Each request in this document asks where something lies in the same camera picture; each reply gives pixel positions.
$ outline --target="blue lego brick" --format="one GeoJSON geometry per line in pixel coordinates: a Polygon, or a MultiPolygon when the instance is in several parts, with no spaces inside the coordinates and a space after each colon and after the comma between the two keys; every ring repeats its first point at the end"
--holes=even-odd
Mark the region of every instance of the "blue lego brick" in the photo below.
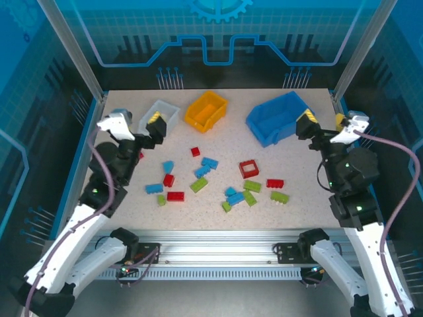
{"type": "Polygon", "coordinates": [[[194,171],[194,175],[197,178],[201,178],[204,175],[206,175],[208,172],[210,172],[210,166],[204,165],[204,166],[200,167],[199,169],[195,170],[194,171]]]}
{"type": "Polygon", "coordinates": [[[201,165],[208,165],[210,166],[210,168],[214,170],[217,168],[218,164],[219,162],[217,162],[216,160],[210,159],[208,157],[204,157],[203,160],[201,161],[201,165]]]}
{"type": "Polygon", "coordinates": [[[163,193],[163,184],[152,184],[145,186],[147,194],[163,193]]]}
{"type": "Polygon", "coordinates": [[[233,195],[235,195],[237,193],[237,191],[235,190],[234,187],[229,187],[227,190],[225,190],[225,196],[226,197],[231,197],[233,195]]]}
{"type": "Polygon", "coordinates": [[[172,160],[168,160],[167,162],[163,163],[163,169],[165,170],[165,174],[172,174],[173,167],[174,162],[172,160]]]}
{"type": "Polygon", "coordinates": [[[235,195],[232,195],[231,197],[228,197],[226,199],[226,201],[231,205],[234,206],[237,203],[242,202],[242,200],[244,200],[244,195],[243,193],[236,193],[235,195]]]}
{"type": "Polygon", "coordinates": [[[260,144],[267,147],[293,135],[297,119],[307,109],[308,105],[292,91],[254,107],[245,123],[260,144]]]}

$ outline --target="green lego brick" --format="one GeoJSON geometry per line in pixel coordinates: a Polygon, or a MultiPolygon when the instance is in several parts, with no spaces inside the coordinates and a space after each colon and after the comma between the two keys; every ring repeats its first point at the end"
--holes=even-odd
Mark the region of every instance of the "green lego brick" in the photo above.
{"type": "Polygon", "coordinates": [[[232,209],[231,205],[227,201],[225,201],[224,203],[222,203],[222,207],[223,207],[223,210],[226,213],[230,212],[231,209],[232,209]]]}
{"type": "Polygon", "coordinates": [[[163,195],[158,195],[157,203],[159,203],[160,207],[163,207],[164,205],[166,205],[166,198],[163,195]]]}
{"type": "Polygon", "coordinates": [[[250,207],[254,206],[257,203],[257,200],[248,190],[243,191],[243,195],[244,195],[245,201],[248,203],[250,207]]]}
{"type": "Polygon", "coordinates": [[[280,192],[272,192],[270,194],[270,199],[285,204],[289,201],[289,196],[280,192]]]}
{"type": "Polygon", "coordinates": [[[250,190],[252,192],[260,193],[260,190],[262,189],[262,184],[258,182],[253,182],[251,180],[246,180],[244,183],[244,189],[250,190]]]}
{"type": "Polygon", "coordinates": [[[200,179],[198,179],[194,183],[192,183],[190,188],[196,194],[200,190],[202,190],[204,188],[204,186],[206,186],[207,184],[208,184],[208,181],[204,177],[201,177],[200,179]]]}

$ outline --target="speckled white table surface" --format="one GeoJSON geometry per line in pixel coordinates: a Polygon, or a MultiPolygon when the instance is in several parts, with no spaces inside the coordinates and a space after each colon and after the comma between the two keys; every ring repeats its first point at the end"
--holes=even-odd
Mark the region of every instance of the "speckled white table surface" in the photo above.
{"type": "MultiPolygon", "coordinates": [[[[310,151],[310,141],[299,141],[292,135],[277,145],[261,147],[245,124],[245,118],[255,106],[289,92],[289,89],[222,89],[215,90],[229,103],[227,114],[213,129],[202,134],[183,121],[187,107],[204,90],[125,90],[110,91],[104,114],[115,108],[127,108],[133,114],[132,131],[151,105],[162,99],[180,107],[180,121],[162,145],[154,150],[143,150],[145,155],[136,166],[128,194],[105,229],[297,229],[339,227],[332,215],[328,197],[316,181],[320,153],[310,151]],[[192,157],[190,149],[199,147],[201,156],[192,157]],[[202,157],[219,161],[217,170],[205,177],[209,184],[197,194],[189,188],[196,181],[194,170],[202,157]],[[221,203],[224,191],[233,186],[242,190],[244,180],[239,163],[255,159],[260,174],[249,178],[263,184],[259,194],[253,193],[258,203],[249,207],[245,201],[225,213],[221,203]],[[185,202],[157,205],[157,195],[147,195],[145,185],[163,181],[162,162],[173,160],[175,182],[171,191],[185,192],[185,202]],[[281,192],[290,196],[287,205],[270,199],[267,178],[281,178],[285,186],[281,192]]],[[[334,110],[327,89],[300,89],[296,93],[314,110],[323,128],[334,128],[334,110]]],[[[96,143],[109,141],[107,133],[99,133],[96,143]]],[[[326,176],[321,171],[326,184],[326,176]]]]}

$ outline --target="white plastic bin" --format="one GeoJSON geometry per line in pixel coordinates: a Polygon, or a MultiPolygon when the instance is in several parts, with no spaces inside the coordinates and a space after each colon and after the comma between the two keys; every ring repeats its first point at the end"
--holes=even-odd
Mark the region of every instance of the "white plastic bin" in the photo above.
{"type": "Polygon", "coordinates": [[[166,135],[169,135],[174,127],[178,124],[179,121],[179,108],[173,106],[172,104],[168,104],[167,102],[158,99],[151,108],[147,111],[147,113],[142,117],[138,124],[138,133],[149,135],[150,133],[147,131],[145,126],[148,123],[148,120],[153,116],[153,114],[158,111],[161,113],[162,118],[166,121],[167,130],[166,135]]]}

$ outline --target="orange plastic bin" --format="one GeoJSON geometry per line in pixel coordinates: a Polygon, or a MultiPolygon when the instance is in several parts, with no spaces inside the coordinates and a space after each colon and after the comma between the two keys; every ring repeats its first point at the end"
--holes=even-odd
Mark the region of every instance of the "orange plastic bin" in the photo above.
{"type": "Polygon", "coordinates": [[[226,115],[226,106],[226,99],[209,90],[188,107],[184,120],[204,133],[226,115]]]}

